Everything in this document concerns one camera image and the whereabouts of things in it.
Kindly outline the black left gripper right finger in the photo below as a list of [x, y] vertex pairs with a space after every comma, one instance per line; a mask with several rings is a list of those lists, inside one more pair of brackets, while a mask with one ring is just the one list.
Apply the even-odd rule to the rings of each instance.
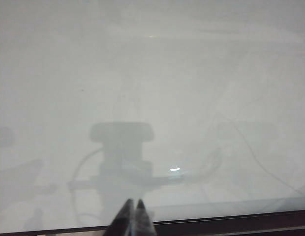
[[133, 218], [132, 235], [133, 236], [155, 236], [156, 230], [153, 221], [146, 210], [142, 199], [138, 200]]

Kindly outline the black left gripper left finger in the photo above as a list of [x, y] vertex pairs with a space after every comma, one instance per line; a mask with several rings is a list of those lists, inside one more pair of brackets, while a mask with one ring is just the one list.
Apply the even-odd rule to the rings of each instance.
[[111, 225], [108, 227], [109, 236], [130, 236], [132, 234], [132, 221], [134, 216], [134, 200], [127, 199]]

